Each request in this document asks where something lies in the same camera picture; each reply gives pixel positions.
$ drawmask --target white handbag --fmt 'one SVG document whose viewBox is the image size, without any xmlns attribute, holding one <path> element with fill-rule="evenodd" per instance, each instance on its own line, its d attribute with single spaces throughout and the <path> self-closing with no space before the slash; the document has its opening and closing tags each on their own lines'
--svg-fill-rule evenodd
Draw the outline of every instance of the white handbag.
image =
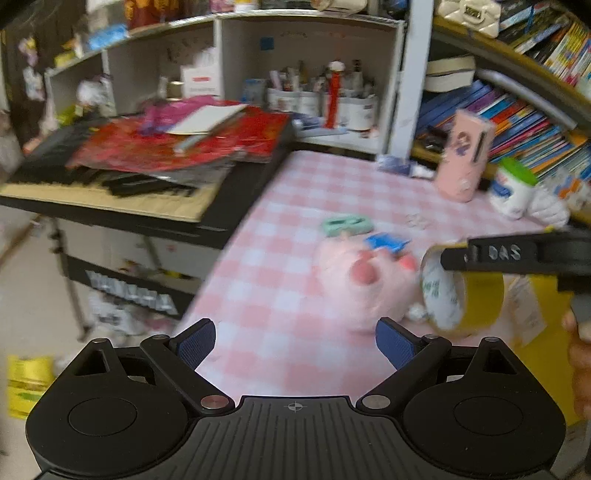
<svg viewBox="0 0 591 480">
<path fill-rule="evenodd" d="M 493 0 L 441 0 L 437 15 L 489 37 L 499 34 L 501 6 Z"/>
</svg>

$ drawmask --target pink checkered tablecloth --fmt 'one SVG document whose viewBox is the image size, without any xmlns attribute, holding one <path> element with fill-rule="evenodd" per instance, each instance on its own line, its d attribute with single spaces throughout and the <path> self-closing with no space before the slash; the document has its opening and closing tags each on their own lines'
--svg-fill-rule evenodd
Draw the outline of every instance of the pink checkered tablecloth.
<svg viewBox="0 0 591 480">
<path fill-rule="evenodd" d="M 214 321 L 216 347 L 197 372 L 235 401 L 344 394 L 355 402 L 394 372 L 372 335 L 341 327 L 312 275 L 320 223 L 335 213 L 367 215 L 377 231 L 411 238 L 417 259 L 432 244 L 541 229 L 496 213 L 482 193 L 455 203 L 429 181 L 379 172 L 371 162 L 292 154 L 177 329 Z M 428 222 L 425 229 L 407 223 L 414 214 Z"/>
</svg>

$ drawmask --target mint green toy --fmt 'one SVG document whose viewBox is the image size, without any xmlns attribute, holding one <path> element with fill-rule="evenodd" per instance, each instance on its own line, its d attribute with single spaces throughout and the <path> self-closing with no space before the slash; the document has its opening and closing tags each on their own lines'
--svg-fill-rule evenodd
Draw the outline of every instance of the mint green toy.
<svg viewBox="0 0 591 480">
<path fill-rule="evenodd" d="M 322 222 L 322 230 L 326 236 L 338 236 L 346 231 L 351 235 L 370 233 L 374 229 L 374 223 L 364 215 L 339 215 Z"/>
</svg>

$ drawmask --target tape roll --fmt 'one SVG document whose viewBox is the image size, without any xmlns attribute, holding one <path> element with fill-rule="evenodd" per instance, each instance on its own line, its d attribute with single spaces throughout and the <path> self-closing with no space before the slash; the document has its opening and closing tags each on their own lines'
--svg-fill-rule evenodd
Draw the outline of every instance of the tape roll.
<svg viewBox="0 0 591 480">
<path fill-rule="evenodd" d="M 441 266 L 445 248 L 435 245 L 423 256 L 421 289 L 433 326 L 445 334 L 471 335 L 493 325 L 503 305 L 504 282 L 500 273 L 452 272 Z"/>
</svg>

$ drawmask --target red pen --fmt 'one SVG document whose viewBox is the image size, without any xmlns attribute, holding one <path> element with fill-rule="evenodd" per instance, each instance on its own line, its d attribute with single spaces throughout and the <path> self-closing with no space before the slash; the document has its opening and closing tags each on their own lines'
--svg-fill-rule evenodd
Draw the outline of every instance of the red pen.
<svg viewBox="0 0 591 480">
<path fill-rule="evenodd" d="M 339 106 L 339 89 L 340 89 L 340 74 L 345 70 L 345 64 L 341 61 L 333 61 L 329 64 L 332 72 L 330 75 L 330 103 L 329 113 L 326 116 L 325 128 L 334 128 L 336 120 L 336 111 Z"/>
</svg>

